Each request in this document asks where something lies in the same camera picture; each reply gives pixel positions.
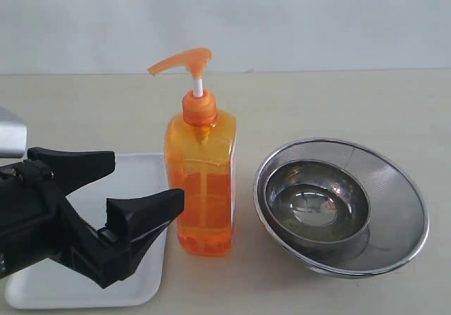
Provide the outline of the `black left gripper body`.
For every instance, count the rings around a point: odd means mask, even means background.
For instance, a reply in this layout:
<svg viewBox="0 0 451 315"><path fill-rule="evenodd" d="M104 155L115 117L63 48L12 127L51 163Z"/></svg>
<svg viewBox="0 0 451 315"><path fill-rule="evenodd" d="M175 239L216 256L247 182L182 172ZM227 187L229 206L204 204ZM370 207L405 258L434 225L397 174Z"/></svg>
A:
<svg viewBox="0 0 451 315"><path fill-rule="evenodd" d="M41 161L1 167L1 277L51 259L93 280L107 280L102 260L110 253L101 229L86 222Z"/></svg>

